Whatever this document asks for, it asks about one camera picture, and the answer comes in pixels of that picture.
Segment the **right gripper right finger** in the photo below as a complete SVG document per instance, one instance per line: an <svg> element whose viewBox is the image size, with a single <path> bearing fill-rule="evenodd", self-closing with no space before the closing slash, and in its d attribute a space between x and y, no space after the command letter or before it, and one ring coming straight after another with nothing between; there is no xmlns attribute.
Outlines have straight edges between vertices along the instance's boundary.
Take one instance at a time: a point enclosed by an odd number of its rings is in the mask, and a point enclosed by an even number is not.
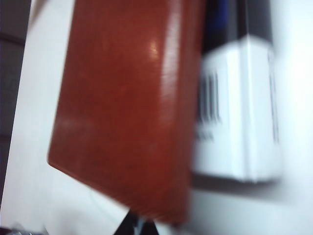
<svg viewBox="0 0 313 235"><path fill-rule="evenodd" d="M154 221L145 220L129 210L114 235L159 235Z"/></svg>

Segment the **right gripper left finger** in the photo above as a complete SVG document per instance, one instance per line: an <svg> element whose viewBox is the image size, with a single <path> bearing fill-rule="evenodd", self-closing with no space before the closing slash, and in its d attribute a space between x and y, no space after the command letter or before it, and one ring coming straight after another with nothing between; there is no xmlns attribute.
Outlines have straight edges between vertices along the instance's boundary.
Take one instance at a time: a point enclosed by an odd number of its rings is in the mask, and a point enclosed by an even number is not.
<svg viewBox="0 0 313 235"><path fill-rule="evenodd" d="M25 229L21 224L16 223L11 228L7 226L0 227L1 235L48 235L48 231L46 228L43 228L41 231L31 231L29 229Z"/></svg>

